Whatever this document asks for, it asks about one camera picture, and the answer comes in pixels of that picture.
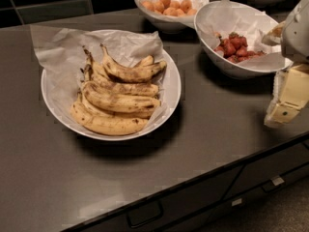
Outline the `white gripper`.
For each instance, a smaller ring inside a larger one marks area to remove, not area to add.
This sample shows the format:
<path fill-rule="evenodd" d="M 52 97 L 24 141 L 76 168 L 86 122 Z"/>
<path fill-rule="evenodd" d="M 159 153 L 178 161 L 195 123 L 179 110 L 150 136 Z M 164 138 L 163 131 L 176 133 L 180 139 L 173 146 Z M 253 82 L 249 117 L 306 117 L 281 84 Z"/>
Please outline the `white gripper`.
<path fill-rule="evenodd" d="M 289 13 L 281 37 L 282 55 L 296 63 L 309 63 L 309 0 L 300 0 Z M 294 64 L 277 72 L 264 124 L 289 124 L 309 102 L 309 65 Z"/>

